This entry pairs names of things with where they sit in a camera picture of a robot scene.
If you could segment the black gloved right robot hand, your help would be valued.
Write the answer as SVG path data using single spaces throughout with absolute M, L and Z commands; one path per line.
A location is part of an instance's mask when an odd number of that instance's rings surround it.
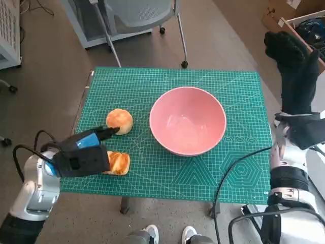
M 276 62 L 281 75 L 281 111 L 312 114 L 319 76 L 318 51 L 308 52 L 306 45 L 287 32 L 266 32 L 264 44 L 266 55 Z

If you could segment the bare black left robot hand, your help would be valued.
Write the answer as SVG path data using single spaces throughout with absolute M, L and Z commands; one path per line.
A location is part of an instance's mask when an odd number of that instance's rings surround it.
M 58 145 L 58 148 L 62 151 L 72 151 L 75 149 L 98 146 L 101 141 L 111 138 L 119 130 L 120 127 L 104 128 L 100 126 L 74 134 L 64 141 L 56 143 L 56 145 Z

